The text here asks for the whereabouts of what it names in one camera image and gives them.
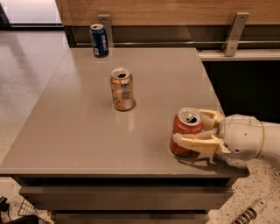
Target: can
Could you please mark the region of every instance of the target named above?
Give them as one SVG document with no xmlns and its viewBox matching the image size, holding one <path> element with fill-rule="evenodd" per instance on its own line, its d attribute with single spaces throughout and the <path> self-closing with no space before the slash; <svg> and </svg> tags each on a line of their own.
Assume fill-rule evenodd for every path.
<svg viewBox="0 0 280 224">
<path fill-rule="evenodd" d="M 114 107 L 125 111 L 134 107 L 133 79 L 129 70 L 118 67 L 111 74 L 111 89 Z"/>
<path fill-rule="evenodd" d="M 196 108 L 182 108 L 174 117 L 172 134 L 199 134 L 203 130 L 203 116 Z M 188 156 L 192 150 L 178 146 L 171 136 L 171 151 L 175 155 Z"/>
<path fill-rule="evenodd" d="M 109 46 L 106 31 L 102 24 L 92 24 L 89 30 L 94 56 L 98 58 L 109 54 Z"/>
</svg>

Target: speckled floor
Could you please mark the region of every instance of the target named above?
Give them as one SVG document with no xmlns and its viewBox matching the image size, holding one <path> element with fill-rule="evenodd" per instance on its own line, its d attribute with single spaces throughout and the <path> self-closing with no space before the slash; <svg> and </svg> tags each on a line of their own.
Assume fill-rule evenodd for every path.
<svg viewBox="0 0 280 224">
<path fill-rule="evenodd" d="M 63 31 L 0 31 L 0 163 L 67 49 Z M 236 181 L 234 196 L 220 210 L 210 211 L 207 224 L 230 224 L 255 200 L 280 187 L 280 171 L 270 164 L 252 160 L 248 168 L 250 176 Z M 12 219 L 23 200 L 19 189 L 11 178 L 0 178 L 0 197 L 8 198 Z M 9 220 L 6 213 L 2 217 Z M 250 223 L 280 224 L 280 193 Z"/>
</svg>

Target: prosthetic hand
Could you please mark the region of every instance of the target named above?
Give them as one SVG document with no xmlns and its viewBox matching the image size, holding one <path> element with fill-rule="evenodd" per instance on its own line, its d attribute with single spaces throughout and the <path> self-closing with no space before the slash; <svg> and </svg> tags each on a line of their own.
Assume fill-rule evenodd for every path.
<svg viewBox="0 0 280 224">
<path fill-rule="evenodd" d="M 280 170 L 280 124 L 260 122 L 253 116 L 224 117 L 217 111 L 200 109 L 204 132 L 174 134 L 179 146 L 205 154 L 225 154 L 233 159 L 260 158 Z"/>
</svg>

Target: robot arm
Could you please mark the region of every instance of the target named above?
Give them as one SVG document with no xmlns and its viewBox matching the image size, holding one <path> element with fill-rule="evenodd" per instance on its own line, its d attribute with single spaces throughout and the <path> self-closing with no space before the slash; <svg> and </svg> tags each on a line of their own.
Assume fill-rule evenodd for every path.
<svg viewBox="0 0 280 224">
<path fill-rule="evenodd" d="M 208 131 L 196 136 L 174 134 L 179 146 L 206 154 L 224 153 L 233 159 L 260 158 L 280 170 L 280 124 L 260 122 L 253 116 L 200 112 Z"/>
</svg>

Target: gray table surface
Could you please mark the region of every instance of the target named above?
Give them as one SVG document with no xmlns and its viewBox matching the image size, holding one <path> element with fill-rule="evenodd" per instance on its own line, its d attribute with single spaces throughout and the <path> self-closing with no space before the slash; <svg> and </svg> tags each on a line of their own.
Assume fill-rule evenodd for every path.
<svg viewBox="0 0 280 224">
<path fill-rule="evenodd" d="M 136 107 L 115 110 L 110 74 L 129 69 Z M 0 165 L 2 174 L 215 176 L 244 174 L 207 155 L 175 157 L 183 107 L 222 112 L 194 48 L 114 48 L 103 59 L 69 49 Z"/>
</svg>

